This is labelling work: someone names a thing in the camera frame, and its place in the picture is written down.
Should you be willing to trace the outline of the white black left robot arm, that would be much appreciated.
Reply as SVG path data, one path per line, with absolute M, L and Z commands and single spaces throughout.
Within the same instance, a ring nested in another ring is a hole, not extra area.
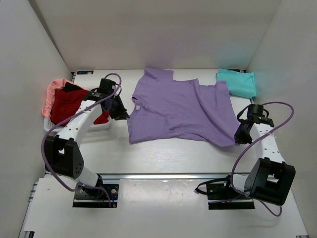
M 116 83 L 105 76 L 95 91 L 88 91 L 85 94 L 76 113 L 60 122 L 65 125 L 61 131 L 51 136 L 50 129 L 45 134 L 41 153 L 46 170 L 67 190 L 73 189 L 61 180 L 61 176 L 86 187 L 86 191 L 92 197 L 102 195 L 104 185 L 100 182 L 101 178 L 85 167 L 80 144 L 89 128 L 103 112 L 108 112 L 113 120 L 129 118 L 120 98 L 121 90 L 120 82 Z

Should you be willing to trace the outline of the purple t shirt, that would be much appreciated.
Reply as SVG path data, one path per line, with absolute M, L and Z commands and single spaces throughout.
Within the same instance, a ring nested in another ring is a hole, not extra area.
M 201 85 L 198 79 L 179 81 L 173 76 L 172 70 L 145 68 L 132 95 L 129 143 L 180 138 L 235 145 L 239 122 L 226 83 Z

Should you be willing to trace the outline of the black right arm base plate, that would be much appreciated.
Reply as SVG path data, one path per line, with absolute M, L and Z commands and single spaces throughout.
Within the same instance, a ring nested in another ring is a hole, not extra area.
M 252 199 L 237 193 L 230 185 L 230 176 L 200 183 L 194 190 L 208 199 L 209 210 L 253 210 Z

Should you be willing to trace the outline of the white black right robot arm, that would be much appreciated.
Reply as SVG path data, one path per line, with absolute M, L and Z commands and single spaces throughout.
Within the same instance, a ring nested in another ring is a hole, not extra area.
M 225 197 L 241 194 L 277 206 L 285 203 L 296 170 L 281 156 L 274 137 L 278 128 L 268 116 L 269 112 L 259 104 L 250 104 L 237 115 L 240 125 L 234 139 L 237 144 L 247 145 L 238 160 L 252 147 L 257 160 L 247 176 L 230 173 L 230 181 L 222 186 Z

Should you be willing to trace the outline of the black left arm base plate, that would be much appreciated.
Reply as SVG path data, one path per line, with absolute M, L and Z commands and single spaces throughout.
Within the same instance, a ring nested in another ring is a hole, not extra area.
M 104 183 L 104 190 L 87 189 L 79 186 L 75 191 L 72 207 L 75 208 L 117 208 L 119 184 Z

